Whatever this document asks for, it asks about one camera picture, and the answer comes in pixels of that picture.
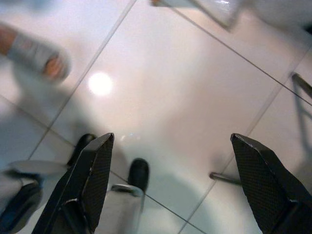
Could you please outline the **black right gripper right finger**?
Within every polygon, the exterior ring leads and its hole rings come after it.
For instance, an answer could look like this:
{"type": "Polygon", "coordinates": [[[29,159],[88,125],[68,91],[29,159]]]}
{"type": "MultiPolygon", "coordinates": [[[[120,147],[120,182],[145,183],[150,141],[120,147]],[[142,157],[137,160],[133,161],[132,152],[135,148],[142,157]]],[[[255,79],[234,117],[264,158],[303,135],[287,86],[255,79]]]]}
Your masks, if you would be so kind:
{"type": "Polygon", "coordinates": [[[312,195],[262,143],[231,135],[243,192],[263,234],[312,234],[312,195]]]}

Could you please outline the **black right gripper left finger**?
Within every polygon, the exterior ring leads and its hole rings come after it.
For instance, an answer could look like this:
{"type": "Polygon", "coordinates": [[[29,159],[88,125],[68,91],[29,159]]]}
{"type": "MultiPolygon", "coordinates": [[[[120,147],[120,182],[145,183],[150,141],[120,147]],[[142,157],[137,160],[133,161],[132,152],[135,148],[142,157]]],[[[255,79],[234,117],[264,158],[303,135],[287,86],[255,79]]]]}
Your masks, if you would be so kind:
{"type": "Polygon", "coordinates": [[[55,186],[31,234],[94,234],[103,208],[114,134],[95,138],[55,186]]]}

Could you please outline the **black robot left foot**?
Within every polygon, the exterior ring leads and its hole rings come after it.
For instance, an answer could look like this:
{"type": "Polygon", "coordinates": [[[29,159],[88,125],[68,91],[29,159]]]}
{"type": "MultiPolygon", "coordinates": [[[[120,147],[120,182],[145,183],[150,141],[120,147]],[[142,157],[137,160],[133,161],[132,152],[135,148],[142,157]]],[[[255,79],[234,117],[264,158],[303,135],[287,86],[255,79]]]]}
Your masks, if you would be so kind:
{"type": "Polygon", "coordinates": [[[70,159],[67,162],[67,166],[71,167],[77,161],[81,151],[94,139],[97,137],[94,134],[84,134],[78,140],[76,146],[74,147],[73,153],[71,154],[70,159]]]}

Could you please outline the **black robot foot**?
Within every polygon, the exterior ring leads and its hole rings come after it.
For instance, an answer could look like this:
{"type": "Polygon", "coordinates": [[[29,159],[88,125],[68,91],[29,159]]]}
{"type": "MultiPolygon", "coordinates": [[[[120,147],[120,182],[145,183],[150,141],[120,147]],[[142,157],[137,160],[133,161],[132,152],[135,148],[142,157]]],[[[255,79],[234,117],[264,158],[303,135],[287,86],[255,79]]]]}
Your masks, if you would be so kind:
{"type": "Polygon", "coordinates": [[[145,194],[148,188],[150,177],[150,167],[146,160],[136,158],[132,161],[129,175],[128,184],[140,188],[145,194]]]}
{"type": "Polygon", "coordinates": [[[77,161],[81,151],[94,139],[97,137],[94,134],[84,134],[78,140],[76,146],[74,147],[73,153],[71,154],[70,159],[67,162],[67,166],[71,167],[77,161]]]}

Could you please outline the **silver robot right leg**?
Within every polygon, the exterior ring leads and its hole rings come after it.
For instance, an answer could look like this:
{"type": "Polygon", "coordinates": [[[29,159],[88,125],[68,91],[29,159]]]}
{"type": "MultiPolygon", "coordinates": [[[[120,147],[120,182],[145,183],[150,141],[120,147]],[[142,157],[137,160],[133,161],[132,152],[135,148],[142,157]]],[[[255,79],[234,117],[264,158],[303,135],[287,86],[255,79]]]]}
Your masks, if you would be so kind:
{"type": "Polygon", "coordinates": [[[115,184],[109,193],[110,234],[137,234],[145,193],[139,187],[115,184]]]}

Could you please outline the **metal chair leg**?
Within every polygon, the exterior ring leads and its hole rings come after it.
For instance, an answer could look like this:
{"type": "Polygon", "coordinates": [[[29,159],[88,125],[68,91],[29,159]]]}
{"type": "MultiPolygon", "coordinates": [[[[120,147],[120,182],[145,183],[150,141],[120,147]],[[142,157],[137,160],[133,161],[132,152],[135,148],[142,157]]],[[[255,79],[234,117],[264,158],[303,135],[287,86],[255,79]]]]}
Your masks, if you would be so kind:
{"type": "Polygon", "coordinates": [[[230,178],[228,176],[225,176],[225,175],[222,175],[219,173],[215,173],[215,172],[211,172],[209,174],[209,178],[212,180],[222,181],[222,182],[226,182],[226,183],[230,183],[230,184],[234,184],[234,185],[238,185],[238,186],[242,185],[240,180],[233,179],[233,178],[230,178]]]}
{"type": "Polygon", "coordinates": [[[295,86],[300,87],[312,99],[312,86],[309,85],[298,73],[293,73],[292,81],[295,86]]]}

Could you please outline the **black robot right foot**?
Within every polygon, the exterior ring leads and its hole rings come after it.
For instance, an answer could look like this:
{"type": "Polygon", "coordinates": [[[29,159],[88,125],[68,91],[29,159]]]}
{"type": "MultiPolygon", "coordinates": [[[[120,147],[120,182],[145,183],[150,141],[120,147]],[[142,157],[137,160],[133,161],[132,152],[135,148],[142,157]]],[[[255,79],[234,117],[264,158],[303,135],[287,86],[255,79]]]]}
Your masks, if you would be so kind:
{"type": "Polygon", "coordinates": [[[136,158],[132,161],[129,175],[128,184],[140,188],[145,194],[148,188],[150,177],[150,167],[146,160],[136,158]]]}

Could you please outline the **person foot in grey sandal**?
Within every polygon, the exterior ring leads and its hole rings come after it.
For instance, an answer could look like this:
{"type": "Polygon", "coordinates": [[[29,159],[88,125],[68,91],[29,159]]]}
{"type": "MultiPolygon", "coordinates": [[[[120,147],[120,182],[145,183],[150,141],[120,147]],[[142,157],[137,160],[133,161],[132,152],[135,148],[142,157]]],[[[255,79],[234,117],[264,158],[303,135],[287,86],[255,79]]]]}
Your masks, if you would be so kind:
{"type": "Polygon", "coordinates": [[[0,55],[52,83],[65,80],[71,70],[62,48],[0,23],[0,55]]]}

